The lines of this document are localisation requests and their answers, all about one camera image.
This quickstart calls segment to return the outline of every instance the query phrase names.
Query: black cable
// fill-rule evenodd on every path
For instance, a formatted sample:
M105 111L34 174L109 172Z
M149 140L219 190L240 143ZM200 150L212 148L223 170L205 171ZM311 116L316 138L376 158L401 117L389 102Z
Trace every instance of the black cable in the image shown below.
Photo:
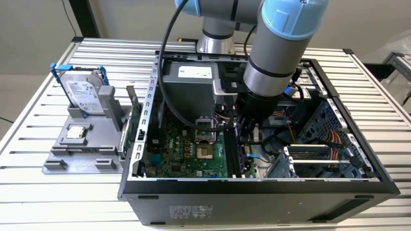
M165 34L164 34L164 37L163 37L163 41L161 41L161 46L160 46L160 52L159 52L159 64L157 64L157 83L159 83L159 87L160 87L160 90L161 90L161 94L163 94L163 98L164 98L164 101L167 103L167 106L171 110L171 112L173 113L175 117L177 117L177 119L187 125L189 126L191 128L196 129L196 130L200 130L200 131L221 131L227 128L231 127L231 123L232 123L232 120L233 120L233 113L231 112L229 114L229 121L228 123L221 126L221 127L217 127L217 128L205 128L203 126L199 126L196 124L193 124L191 121L188 121L183 115L179 113L179 111L176 110L176 108L173 107L172 103L171 103L171 100L168 98L168 94L167 94L167 91L165 91L165 87L164 87L164 82L163 82L163 56L164 56L164 50L165 50L165 44L167 44L167 40L168 40L168 37L169 37L169 34L171 34L171 29L172 29L172 26L175 24L175 21L179 17L179 14L187 4L188 0L183 0L175 13L173 13L173 16L171 18L171 21L168 23L168 26L167 26L167 30L165 30Z
M277 150L276 150L276 152L269 152L269 151L267 151L267 149L265 149L265 145L267 145L268 143L271 143L271 140L272 140L272 139L275 139L275 141L276 141L280 145L283 145L283 146L288 146L288 145L291 144L291 142L287 142L287 141L284 141L283 139L280 139L280 138L277 137L277 135L279 135L283 131L287 131L287 130L288 130L288 127L280 127L280 128L277 128L277 129L273 131L273 134L269 135L269 136L263 140L263 143L261 143L260 147L261 147L261 151L263 151L267 155L276 155L276 154L277 154Z
M293 84L295 87L297 88L297 92L300 93L300 101L303 101L303 100L304 100L303 88L300 87L300 85L296 84L296 82L292 82L292 84Z
M253 157L253 159L259 159L260 161L263 161L264 163L271 163L269 161L267 161L267 160L263 160L263 158L261 157Z
M74 27L72 26L70 19L69 19L68 14L66 14L66 9L65 9L64 0L61 0L61 3L62 3L62 8L64 8L64 13L65 13L66 20L68 20L68 22L69 22L72 31L74 32L74 37L77 37L77 33L76 33L76 30L74 30Z
M9 122L9 123L14 123L12 120L9 120L9 119L5 119L5 118L2 118L1 116L0 116L0 119L2 119L4 121L6 121L6 122Z
M327 145L329 148L337 149L336 151L339 151L340 149L344 148L344 145L343 145L343 144L323 141L320 138L313 138L313 139L305 141L304 144L312 144L313 142L316 142L317 144L324 144L324 145Z
M248 35L247 35L247 38L245 38L245 41L244 41L244 47L243 47L243 49L244 49L244 55L245 55L245 56L248 56L248 53L247 53L247 43L248 43L248 39L249 39L251 34L252 34L253 30L256 29L256 27L257 27L257 26L253 26L253 27L251 28L251 30L249 30L249 32L248 32Z

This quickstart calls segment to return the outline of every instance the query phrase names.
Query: green circuit board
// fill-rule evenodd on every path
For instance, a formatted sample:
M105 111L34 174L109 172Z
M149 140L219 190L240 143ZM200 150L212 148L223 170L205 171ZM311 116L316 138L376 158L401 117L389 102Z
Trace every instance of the green circuit board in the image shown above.
M125 151L132 147L132 144L135 143L140 116L141 116L141 105L139 104L137 99L133 99L129 118L127 124L124 124L125 127L121 134L121 141L123 141L121 145L123 145L123 150Z
M148 177L157 178L227 178L223 132L216 132L212 144L195 142L196 130L180 122L165 123L165 137L160 165L148 164ZM244 172L245 177L255 177L253 164Z

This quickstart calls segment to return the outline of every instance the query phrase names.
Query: metal frame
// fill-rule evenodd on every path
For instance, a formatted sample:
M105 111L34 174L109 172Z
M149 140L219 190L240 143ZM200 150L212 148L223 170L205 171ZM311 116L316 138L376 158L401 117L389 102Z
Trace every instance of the metal frame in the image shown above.
M132 83L141 102L148 86L155 50L159 47L160 42L157 41L85 38L81 43L69 45L61 60L66 60L73 65L87 64L92 67L103 64L108 67L111 84L119 89L116 99L121 103L129 102L125 86ZM195 43L171 42L167 49L195 52ZM241 52L243 45L236 44L236 53L243 54ZM385 166L401 195L339 224L292 225L289 227L277 225L193 226L185 229L332 229L335 231L411 229L411 127L385 102L385 94L375 89L341 49L308 48L303 58L319 61L340 95L341 103ZM68 105L64 93L49 77L0 141L0 211L4 211L0 223L9 224L1 225L1 230L121 229L127 231L147 229L141 227L127 203L117 201L120 175L44 176L41 173L44 159L53 143L49 139L54 139L58 134L65 121L64 111Z
M100 38L95 15L89 6L89 0L69 0L69 5L77 20L83 37Z
M409 55L403 55L400 53L392 52L385 60L383 61L384 64L389 64L395 67L397 72L405 78L408 82L411 82L411 63L409 63ZM411 91L407 93L407 97L401 103L404 106L408 99L411 97Z

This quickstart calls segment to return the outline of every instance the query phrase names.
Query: aluminum extrusion table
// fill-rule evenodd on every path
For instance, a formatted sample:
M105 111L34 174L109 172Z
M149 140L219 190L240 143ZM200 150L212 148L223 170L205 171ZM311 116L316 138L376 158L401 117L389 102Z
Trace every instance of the aluminum extrusion table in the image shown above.
M58 64L103 64L120 102L129 103L127 85L135 85L141 102L159 46L157 41L87 38L70 43ZM195 52L195 44L171 42L167 49ZM236 51L241 54L240 44ZM355 55L341 49L307 49L304 58L317 59L401 195L339 224L164 229L411 230L411 118ZM119 174L42 175L42 163L68 116L66 105L62 90L48 75L0 142L0 230L152 230L141 226L128 203L117 200Z

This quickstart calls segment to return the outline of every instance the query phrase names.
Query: power cord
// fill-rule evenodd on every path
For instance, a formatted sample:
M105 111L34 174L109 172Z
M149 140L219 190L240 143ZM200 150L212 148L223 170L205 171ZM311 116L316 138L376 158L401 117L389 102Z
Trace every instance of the power cord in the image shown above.
M247 53L247 43L248 43L248 39L249 39L251 34L252 34L253 30L256 29L256 27L257 27L257 26L253 26L253 27L251 28L251 30L249 30L249 32L248 32L248 35L247 35L247 38L245 38L245 41L244 41L244 47L243 47L243 49L244 49L244 55L245 55L245 56L248 56L248 53Z
M9 122L9 123L12 123L12 124L14 123L12 120L5 119L5 118L2 118L1 116L0 116L0 119L4 120L4 121L6 121L6 122Z
M164 37L163 37L163 41L161 41L161 46L160 46L160 52L159 52L159 62L157 62L157 83L159 83L159 87L160 87L160 91L161 91L161 94L163 94L163 98L164 98L164 101L167 103L167 106L171 110L171 112L173 113L175 117L177 117L177 119L187 125L189 126L191 128L199 130L199 131L221 131L227 128L231 127L231 124L232 124L232 121L233 121L233 113L231 112L229 113L229 121L228 123L221 126L221 127L217 127L217 128L205 128L203 126L199 126L196 124L193 124L191 121L188 121L183 115L179 113L177 109L173 107L172 105L172 102L168 98L168 94L167 94L167 91L165 91L165 87L164 87L164 82L163 82L163 56L164 56L164 50L165 50L165 45L167 45L167 41L168 41L168 37L169 37L169 34L171 34L171 29L172 29L172 26L175 24L175 21L179 17L179 14L187 4L188 0L183 0L175 13L173 13L173 16L171 18L171 21L168 23L168 26L167 26L167 30L165 30L165 34L164 34Z
M64 0L61 0L61 3L62 3L62 8L64 8L64 13L65 13L66 20L68 20L68 22L69 22L69 25L70 25L72 31L74 32L74 37L77 37L77 33L76 33L74 27L73 27L73 25L72 25L72 23L70 23L70 19L69 19L68 13L66 13L66 9L65 9Z

